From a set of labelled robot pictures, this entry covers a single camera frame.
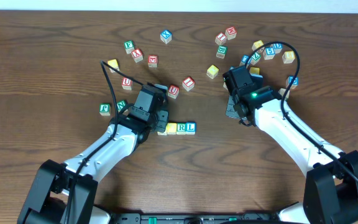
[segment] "black cable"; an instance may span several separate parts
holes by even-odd
[[[105,142],[103,142],[100,146],[98,146],[95,150],[93,150],[89,155],[87,155],[82,161],[81,164],[78,166],[77,171],[75,172],[74,178],[73,178],[73,182],[71,183],[71,187],[70,187],[70,193],[68,194],[68,200],[67,200],[67,207],[66,207],[66,216],[65,216],[65,224],[68,224],[69,220],[70,220],[70,212],[71,212],[71,204],[73,201],[73,197],[74,197],[74,189],[75,189],[75,185],[77,183],[78,180],[78,176],[80,175],[80,172],[82,170],[82,168],[85,166],[85,164],[92,158],[93,155],[95,155],[103,146],[105,146],[109,141],[114,140],[114,136],[117,133],[117,127],[118,127],[118,106],[117,106],[117,99],[116,99],[116,95],[114,94],[114,89],[112,87],[109,75],[107,74],[107,71],[105,69],[105,65],[111,69],[113,69],[115,72],[117,72],[118,74],[122,75],[125,78],[128,78],[130,80],[132,80],[133,82],[136,82],[140,85],[143,85],[143,83],[137,81],[136,79],[129,77],[125,74],[123,74],[122,72],[120,72],[119,70],[116,70],[115,68],[113,68],[112,66],[108,65],[106,62],[104,61],[100,61],[100,65],[102,67],[103,73],[104,73],[104,77],[106,78],[107,84],[109,85],[110,88],[110,92],[111,92],[111,96],[112,96],[112,102],[114,103],[114,113],[115,113],[115,118],[114,118],[114,131],[112,132],[112,135],[110,135],[110,137],[107,138],[107,140],[105,140]]]
[[[338,163],[338,165],[349,175],[351,176],[357,183],[358,183],[358,177],[356,177],[356,175],[354,175],[354,173],[348,169],[341,161],[339,161],[339,159],[336,158],[336,156],[332,155],[330,152],[328,152],[324,146],[322,144],[319,144],[318,142],[316,142],[312,137],[308,136],[301,128],[298,127],[298,125],[296,125],[292,120],[291,120],[291,117],[289,117],[288,113],[285,111],[284,109],[284,101],[285,101],[285,96],[287,95],[288,91],[290,91],[290,88],[293,84],[293,82],[295,81],[295,79],[297,78],[298,76],[298,73],[299,73],[299,69],[300,69],[300,58],[299,58],[299,55],[298,55],[298,52],[296,51],[296,49],[294,47],[292,47],[290,44],[288,43],[285,43],[285,42],[281,42],[281,41],[273,41],[273,42],[269,42],[267,44],[264,44],[260,47],[258,47],[257,49],[255,49],[253,51],[253,53],[249,56],[249,58],[246,60],[246,64],[244,66],[247,66],[248,64],[248,61],[251,59],[251,57],[259,50],[261,49],[262,47],[266,47],[268,45],[272,45],[272,44],[282,44],[282,45],[285,45],[287,47],[289,47],[295,54],[295,57],[296,57],[296,62],[297,62],[297,65],[296,65],[296,71],[295,71],[295,74],[291,80],[291,82],[289,83],[289,85],[287,86],[287,88],[285,89],[285,92],[283,94],[283,97],[281,99],[281,102],[280,102],[280,107],[281,107],[281,111],[283,113],[283,117],[285,119],[287,119],[287,121],[303,136],[305,137],[307,140],[309,140],[309,142],[311,142],[319,151],[321,151],[322,153],[324,153],[326,156],[328,156],[330,159],[332,159],[333,161],[335,161],[336,163]]]

